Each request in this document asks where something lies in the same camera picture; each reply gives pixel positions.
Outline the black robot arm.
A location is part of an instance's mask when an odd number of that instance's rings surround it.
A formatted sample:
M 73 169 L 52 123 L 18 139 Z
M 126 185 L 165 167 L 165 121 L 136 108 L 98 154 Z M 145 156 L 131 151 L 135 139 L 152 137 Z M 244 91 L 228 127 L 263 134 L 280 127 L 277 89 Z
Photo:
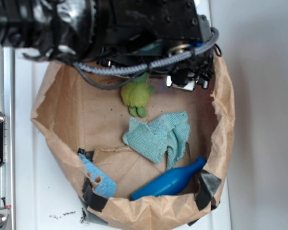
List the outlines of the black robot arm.
M 1 45 L 33 48 L 25 58 L 72 66 L 105 90 L 88 73 L 206 89 L 218 37 L 193 0 L 0 0 Z

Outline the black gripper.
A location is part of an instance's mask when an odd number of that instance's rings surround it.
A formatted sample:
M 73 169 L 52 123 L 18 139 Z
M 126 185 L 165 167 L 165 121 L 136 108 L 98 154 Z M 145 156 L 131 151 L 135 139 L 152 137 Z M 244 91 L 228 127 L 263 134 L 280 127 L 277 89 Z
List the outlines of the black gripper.
M 97 63 L 108 68 L 151 65 L 189 51 L 190 57 L 150 68 L 175 88 L 207 89 L 213 77 L 217 29 L 193 0 L 97 1 Z

